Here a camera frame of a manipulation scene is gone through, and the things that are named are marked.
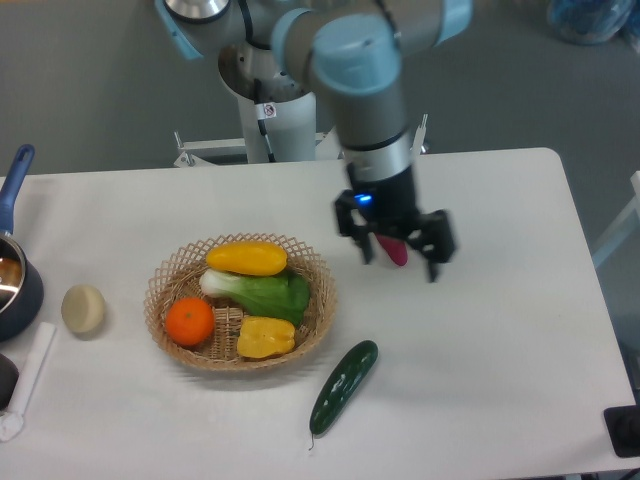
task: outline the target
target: fake vegetable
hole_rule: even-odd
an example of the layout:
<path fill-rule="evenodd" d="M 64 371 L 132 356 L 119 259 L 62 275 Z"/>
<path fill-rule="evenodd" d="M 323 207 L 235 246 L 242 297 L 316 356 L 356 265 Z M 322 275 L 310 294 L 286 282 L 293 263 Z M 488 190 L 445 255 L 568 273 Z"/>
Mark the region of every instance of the fake vegetable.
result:
<path fill-rule="evenodd" d="M 378 346 L 371 340 L 360 342 L 347 352 L 331 372 L 313 406 L 309 429 L 322 435 L 344 409 L 378 358 Z"/>
<path fill-rule="evenodd" d="M 285 270 L 271 277 L 234 275 L 208 269 L 200 277 L 202 293 L 228 297 L 250 315 L 288 320 L 299 326 L 309 305 L 309 285 L 295 272 Z"/>
<path fill-rule="evenodd" d="M 295 346 L 296 328 L 277 318 L 246 317 L 240 327 L 238 353 L 247 358 L 265 358 L 289 353 Z"/>
<path fill-rule="evenodd" d="M 284 270 L 287 252 L 271 242 L 240 241 L 213 248 L 206 260 L 214 270 L 266 277 Z"/>

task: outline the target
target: green cucumber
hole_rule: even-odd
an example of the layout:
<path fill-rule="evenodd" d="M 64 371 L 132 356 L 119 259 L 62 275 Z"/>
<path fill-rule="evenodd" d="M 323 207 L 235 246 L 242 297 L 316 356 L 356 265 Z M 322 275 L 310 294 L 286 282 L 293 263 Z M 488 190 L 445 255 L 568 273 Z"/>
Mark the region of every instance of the green cucumber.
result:
<path fill-rule="evenodd" d="M 313 406 L 309 420 L 312 435 L 322 435 L 329 429 L 377 358 L 378 346 L 371 340 L 365 340 L 340 360 Z"/>

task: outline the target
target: woven basket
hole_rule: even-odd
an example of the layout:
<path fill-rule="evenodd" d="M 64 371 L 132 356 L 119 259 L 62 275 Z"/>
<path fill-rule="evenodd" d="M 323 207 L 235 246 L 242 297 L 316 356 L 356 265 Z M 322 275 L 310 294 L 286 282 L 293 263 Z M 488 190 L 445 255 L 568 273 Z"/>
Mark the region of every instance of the woven basket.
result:
<path fill-rule="evenodd" d="M 289 268 L 309 283 L 311 299 L 304 320 L 296 329 L 295 349 L 265 360 L 245 359 L 236 344 L 242 319 L 248 315 L 230 299 L 212 299 L 200 290 L 200 276 L 208 268 L 207 253 L 218 245 L 240 240 L 261 240 L 280 245 L 288 255 Z M 215 310 L 214 334 L 195 347 L 180 347 L 165 332 L 164 321 L 173 303 L 184 297 L 198 297 Z M 295 238 L 267 234 L 238 234 L 198 241 L 182 247 L 156 269 L 149 280 L 144 301 L 145 318 L 151 336 L 168 355 L 179 362 L 204 370 L 239 371 L 272 367 L 302 357 L 311 351 L 331 327 L 336 312 L 336 287 L 327 264 L 313 248 Z"/>

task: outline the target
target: tangerine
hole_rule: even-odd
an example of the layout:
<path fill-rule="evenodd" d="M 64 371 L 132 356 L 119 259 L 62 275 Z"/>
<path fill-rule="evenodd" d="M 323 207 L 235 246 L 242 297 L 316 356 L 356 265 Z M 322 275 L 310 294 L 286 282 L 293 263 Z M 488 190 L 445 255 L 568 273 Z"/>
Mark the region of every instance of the tangerine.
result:
<path fill-rule="evenodd" d="M 187 297 L 175 302 L 167 312 L 164 328 L 167 335 L 182 347 L 192 347 L 205 340 L 215 326 L 215 314 L 207 302 Z"/>

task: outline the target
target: blue handle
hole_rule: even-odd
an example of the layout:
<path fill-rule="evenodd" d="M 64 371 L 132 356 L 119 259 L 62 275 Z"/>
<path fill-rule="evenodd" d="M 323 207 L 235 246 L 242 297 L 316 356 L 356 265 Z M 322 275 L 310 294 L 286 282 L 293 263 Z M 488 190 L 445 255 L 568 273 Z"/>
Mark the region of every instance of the blue handle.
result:
<path fill-rule="evenodd" d="M 32 145 L 22 145 L 13 159 L 11 169 L 0 190 L 0 232 L 13 233 L 13 206 L 35 153 L 36 149 Z"/>

